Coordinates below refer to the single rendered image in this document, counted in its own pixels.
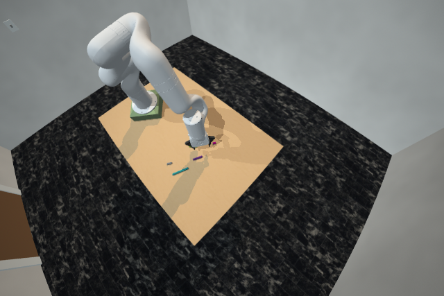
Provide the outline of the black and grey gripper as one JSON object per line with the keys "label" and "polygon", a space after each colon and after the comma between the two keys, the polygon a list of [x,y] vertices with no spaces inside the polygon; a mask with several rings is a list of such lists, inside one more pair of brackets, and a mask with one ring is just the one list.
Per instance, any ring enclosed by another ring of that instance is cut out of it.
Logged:
{"label": "black and grey gripper", "polygon": [[[185,145],[192,147],[199,147],[209,144],[209,147],[211,145],[211,142],[215,139],[215,136],[208,136],[207,132],[205,131],[205,136],[200,140],[193,140],[191,137],[189,137],[189,141],[185,142]],[[190,143],[191,142],[191,143]]]}

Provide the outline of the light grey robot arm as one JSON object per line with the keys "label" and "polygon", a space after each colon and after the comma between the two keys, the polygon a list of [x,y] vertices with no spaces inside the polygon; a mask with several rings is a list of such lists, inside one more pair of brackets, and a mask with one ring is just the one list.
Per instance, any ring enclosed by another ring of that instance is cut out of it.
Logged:
{"label": "light grey robot arm", "polygon": [[100,67],[99,78],[105,85],[114,87],[121,83],[136,113],[147,114],[157,105],[157,96],[146,92],[139,80],[142,72],[173,112],[184,113],[188,136],[193,140],[205,136],[205,101],[197,94],[187,94],[166,56],[151,42],[151,30],[144,16],[130,12],[120,17],[89,42],[87,53]]}

